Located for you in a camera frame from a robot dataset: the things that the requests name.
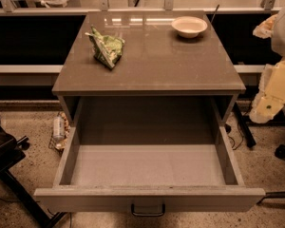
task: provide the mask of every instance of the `open drawer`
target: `open drawer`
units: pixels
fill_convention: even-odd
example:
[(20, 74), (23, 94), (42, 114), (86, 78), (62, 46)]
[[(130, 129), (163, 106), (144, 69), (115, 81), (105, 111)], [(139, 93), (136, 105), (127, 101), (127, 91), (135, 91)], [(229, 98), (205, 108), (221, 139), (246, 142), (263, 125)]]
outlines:
[(212, 96), (82, 97), (52, 188), (53, 211), (247, 211), (246, 188)]

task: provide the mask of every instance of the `bottle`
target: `bottle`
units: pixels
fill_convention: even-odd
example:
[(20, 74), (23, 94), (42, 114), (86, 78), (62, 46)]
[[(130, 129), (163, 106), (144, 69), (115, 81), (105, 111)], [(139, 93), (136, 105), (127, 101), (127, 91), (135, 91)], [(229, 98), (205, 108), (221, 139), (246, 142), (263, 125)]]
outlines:
[(54, 118), (53, 139), (58, 143), (65, 138), (65, 123), (62, 116)]

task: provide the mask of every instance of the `speckled floor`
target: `speckled floor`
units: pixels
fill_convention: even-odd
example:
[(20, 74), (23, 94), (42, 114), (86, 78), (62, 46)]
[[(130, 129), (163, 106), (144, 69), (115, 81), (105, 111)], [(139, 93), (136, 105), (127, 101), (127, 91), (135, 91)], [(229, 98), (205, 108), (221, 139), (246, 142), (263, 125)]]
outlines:
[[(38, 187), (50, 187), (55, 177), (60, 155), (48, 148), (48, 145), (53, 118), (59, 110), (57, 104), (0, 105), (3, 128), (17, 139), (24, 135), (29, 137), (30, 148), (25, 151), (27, 156), (10, 171), (32, 195)], [(232, 126), (229, 136), (238, 146), (241, 135), (233, 115), (228, 124)], [(285, 160), (274, 156), (276, 147), (285, 143), (285, 126), (252, 126), (250, 129), (256, 140), (253, 150), (246, 147), (245, 141), (234, 150), (246, 185), (260, 187), (265, 191), (285, 190)], [(0, 198), (16, 200), (1, 182)], [(1, 227), (38, 225), (21, 203), (0, 200)], [(67, 214), (56, 227), (285, 227), (285, 199), (266, 199), (245, 213), (167, 213), (161, 218), (135, 218), (127, 213)]]

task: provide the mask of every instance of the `white bowl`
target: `white bowl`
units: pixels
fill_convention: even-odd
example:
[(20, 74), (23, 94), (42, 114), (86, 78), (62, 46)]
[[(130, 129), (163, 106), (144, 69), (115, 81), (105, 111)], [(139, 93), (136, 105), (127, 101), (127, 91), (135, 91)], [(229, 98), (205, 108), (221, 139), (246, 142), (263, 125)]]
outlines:
[(172, 27), (184, 38), (194, 38), (207, 29), (207, 23), (197, 17), (179, 17), (172, 22)]

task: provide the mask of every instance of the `drawer handle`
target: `drawer handle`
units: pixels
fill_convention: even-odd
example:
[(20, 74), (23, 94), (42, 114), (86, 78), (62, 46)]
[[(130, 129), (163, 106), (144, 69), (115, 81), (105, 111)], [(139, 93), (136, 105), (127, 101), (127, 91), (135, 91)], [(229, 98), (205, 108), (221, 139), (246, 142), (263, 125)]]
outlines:
[(135, 217), (161, 217), (165, 213), (165, 205), (162, 205), (160, 213), (137, 213), (135, 212), (135, 205), (131, 204), (131, 213)]

